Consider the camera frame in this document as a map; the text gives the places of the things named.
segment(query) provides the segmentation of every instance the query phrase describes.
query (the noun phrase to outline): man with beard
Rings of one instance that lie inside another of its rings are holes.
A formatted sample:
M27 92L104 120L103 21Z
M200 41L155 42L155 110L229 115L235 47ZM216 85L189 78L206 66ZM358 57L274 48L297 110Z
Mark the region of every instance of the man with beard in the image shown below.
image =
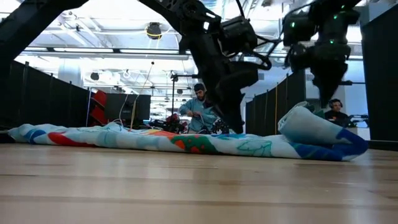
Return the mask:
M188 100L179 109L181 115L187 115L192 118L189 124L188 134L200 132L203 126L211 130L213 123L217 120L217 116L212 112L211 107L204 107L204 103L207 103L205 86L201 83L197 83L193 89L197 97Z

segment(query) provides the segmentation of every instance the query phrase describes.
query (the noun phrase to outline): folded blanket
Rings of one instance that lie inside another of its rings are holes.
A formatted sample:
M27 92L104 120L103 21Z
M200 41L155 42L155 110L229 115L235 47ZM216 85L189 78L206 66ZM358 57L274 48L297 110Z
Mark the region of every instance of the folded blanket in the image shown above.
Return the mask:
M332 124L300 104L280 121L281 135L173 134L159 130L128 131L116 123L104 127L65 128L51 124L24 124L9 130L16 142L63 146L98 146L149 151L284 157L326 161L349 161L363 154L367 142Z

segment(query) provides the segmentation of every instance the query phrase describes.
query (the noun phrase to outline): wooden floor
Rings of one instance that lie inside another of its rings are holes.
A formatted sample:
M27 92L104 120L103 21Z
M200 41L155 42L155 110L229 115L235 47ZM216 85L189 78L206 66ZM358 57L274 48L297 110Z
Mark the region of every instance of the wooden floor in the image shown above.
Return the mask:
M398 152L353 162L0 144L0 223L397 223Z

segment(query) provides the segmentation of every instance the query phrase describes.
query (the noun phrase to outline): black partition wall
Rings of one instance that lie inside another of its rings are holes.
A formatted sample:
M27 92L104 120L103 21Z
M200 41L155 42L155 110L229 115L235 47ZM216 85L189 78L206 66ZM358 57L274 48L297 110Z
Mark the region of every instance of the black partition wall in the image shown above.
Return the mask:
M13 62L0 83L0 129L22 124L86 125L89 91Z
M275 88L246 104L246 133L278 134L277 122L297 103L305 101L305 72L289 75Z
M398 5L395 5L361 28L372 141L398 143L397 24Z

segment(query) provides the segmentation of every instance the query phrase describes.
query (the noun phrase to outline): man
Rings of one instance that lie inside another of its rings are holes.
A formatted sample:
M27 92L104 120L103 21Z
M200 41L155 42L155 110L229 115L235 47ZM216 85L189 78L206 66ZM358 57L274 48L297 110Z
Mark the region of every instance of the man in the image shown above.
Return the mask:
M187 115L192 118L191 123L188 126L188 134L196 134L200 132L203 126L206 126L208 130L211 130L213 123L217 120L217 116L212 112L211 107L205 108L203 105L206 103L205 86L201 83L197 83L193 89L195 90L197 97L188 100L179 109L181 115Z
M343 104L339 99L330 100L329 107L331 110L325 113L325 119L342 127L349 123L348 115L340 112Z

